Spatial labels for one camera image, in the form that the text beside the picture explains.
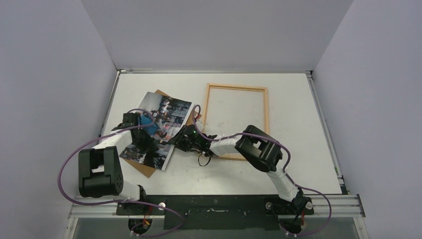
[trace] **photograph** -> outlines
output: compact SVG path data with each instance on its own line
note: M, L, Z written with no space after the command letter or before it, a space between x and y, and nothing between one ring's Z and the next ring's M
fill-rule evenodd
M153 123L144 130L156 139L158 150L141 154L139 149L131 144L122 151L120 157L164 171L174 149L168 141L186 124L193 104L148 92L138 108L151 112L153 116L152 118L149 114L140 112L141 124Z
M154 125L145 128L148 134L157 140L168 142L186 124L193 104L148 92L138 108L151 112L155 118ZM141 121L142 124L152 123L152 118L143 113Z

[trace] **empty picture frame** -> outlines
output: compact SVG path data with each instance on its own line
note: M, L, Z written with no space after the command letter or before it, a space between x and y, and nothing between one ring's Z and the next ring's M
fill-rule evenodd
M208 83L203 107L206 134L232 135L250 124L270 133L266 87ZM245 160L240 153L219 158Z

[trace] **gray wall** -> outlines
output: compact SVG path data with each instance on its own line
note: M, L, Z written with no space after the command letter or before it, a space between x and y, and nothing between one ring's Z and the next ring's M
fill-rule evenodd
M422 1L355 0L314 72L371 238L421 238Z
M352 0L82 0L116 66L312 70Z
M115 75L80 1L0 2L1 238L61 238L71 204L57 173L99 134Z

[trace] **brown cardboard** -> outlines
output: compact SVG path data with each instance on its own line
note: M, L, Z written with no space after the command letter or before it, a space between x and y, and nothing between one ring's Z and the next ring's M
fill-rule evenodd
M164 93L160 90L156 90L155 93L160 94L162 96L169 96L169 95L167 95L166 93ZM194 123L193 120L192 120L192 114L193 113L194 113L194 111L192 111L191 115L189 116L188 121L186 122L186 125L191 125L191 124ZM134 167L136 170L141 172L143 175L145 175L147 178L151 177L151 175L156 170L155 168L152 168L152 167L149 167L149 166L137 163L137 162L133 162L133 161L130 161L130 160L127 160L127 159L125 159L125 161L128 164L132 165L132 167Z

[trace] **white table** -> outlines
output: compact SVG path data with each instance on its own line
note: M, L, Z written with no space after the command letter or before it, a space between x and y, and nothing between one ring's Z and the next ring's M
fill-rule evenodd
M136 108L148 91L159 89L202 105L207 83L268 87L270 135L292 153L288 173L304 187L341 194L305 74L121 74L104 133L110 133L123 113ZM195 93L186 94L187 89ZM157 170L150 178L120 162L125 180L142 185L148 195L277 194L268 176L246 161L212 159L208 166L199 167L195 154L175 149L166 171Z

